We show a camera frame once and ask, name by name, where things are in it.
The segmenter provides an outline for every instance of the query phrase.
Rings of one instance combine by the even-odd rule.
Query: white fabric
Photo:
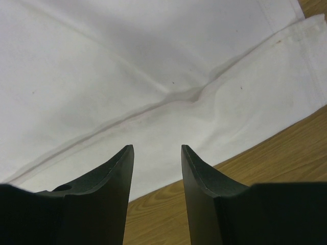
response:
[[[212,165],[222,162],[326,104],[326,40],[322,15],[290,26],[197,98],[169,103],[111,127],[49,160],[32,178],[26,175],[20,186],[53,188],[129,143],[136,152],[131,200],[181,178],[181,144],[189,144]]]

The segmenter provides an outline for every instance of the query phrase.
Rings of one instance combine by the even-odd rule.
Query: fabric fold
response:
[[[303,18],[295,1],[2,0],[0,181],[129,118],[195,100]]]
[[[326,39],[323,15],[300,21],[269,38],[198,97],[130,118],[13,183],[51,189],[131,143],[136,152],[133,200],[181,179],[182,144],[211,164],[227,160],[326,105]]]

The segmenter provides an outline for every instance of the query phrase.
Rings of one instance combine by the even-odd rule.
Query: wood grain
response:
[[[300,4],[306,17],[327,15],[327,0]],[[216,168],[246,185],[327,181],[327,106]],[[129,204],[124,244],[190,244],[182,181]]]

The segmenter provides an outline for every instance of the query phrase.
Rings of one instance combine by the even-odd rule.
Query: wooden table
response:
[[[327,0],[299,1],[306,17],[327,15]],[[216,168],[246,185],[327,181],[327,107]],[[124,244],[191,244],[182,181],[129,204]]]

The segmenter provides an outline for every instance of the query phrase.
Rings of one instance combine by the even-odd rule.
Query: black plastic part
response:
[[[327,182],[247,187],[182,146],[192,245],[327,244]]]
[[[121,245],[133,146],[53,191],[0,185],[0,244]]]

